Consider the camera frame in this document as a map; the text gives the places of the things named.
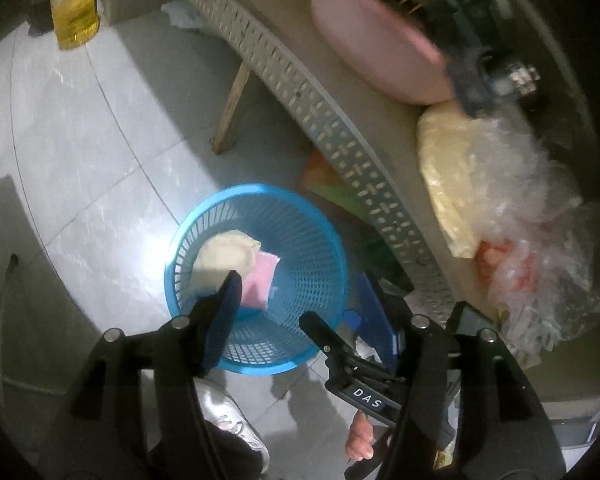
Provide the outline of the person right hand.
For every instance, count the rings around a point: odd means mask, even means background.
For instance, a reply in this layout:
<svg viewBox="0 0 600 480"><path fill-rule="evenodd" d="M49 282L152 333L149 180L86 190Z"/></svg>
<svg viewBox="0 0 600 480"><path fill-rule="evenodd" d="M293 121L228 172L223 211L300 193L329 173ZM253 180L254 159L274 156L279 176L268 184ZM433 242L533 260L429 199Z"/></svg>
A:
<svg viewBox="0 0 600 480"><path fill-rule="evenodd" d="M374 457L374 444L388 431L388 427L375 424L373 419L361 411L354 415L344 449L351 462L371 460Z"/></svg>

